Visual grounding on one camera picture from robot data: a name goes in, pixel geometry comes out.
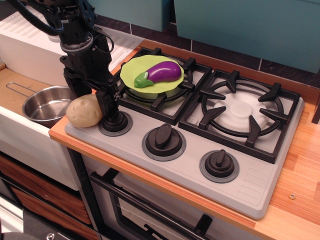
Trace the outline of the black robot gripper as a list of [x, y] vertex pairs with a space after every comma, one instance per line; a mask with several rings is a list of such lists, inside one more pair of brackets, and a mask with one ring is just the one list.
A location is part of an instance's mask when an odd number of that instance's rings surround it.
[[80, 44], [60, 43], [66, 55], [60, 58], [64, 65], [63, 76], [76, 98], [92, 94], [101, 109], [103, 124], [119, 124], [120, 97], [114, 76], [109, 71], [112, 57], [106, 37], [88, 37]]

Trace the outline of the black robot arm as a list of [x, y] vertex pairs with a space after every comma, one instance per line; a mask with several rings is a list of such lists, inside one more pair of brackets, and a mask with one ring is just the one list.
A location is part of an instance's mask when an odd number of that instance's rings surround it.
[[79, 98], [96, 91], [106, 128], [125, 121], [119, 111], [119, 90], [109, 71], [109, 37], [95, 25], [95, 7], [87, 0], [10, 0], [28, 22], [49, 36], [58, 36], [66, 53], [60, 58], [64, 78]]

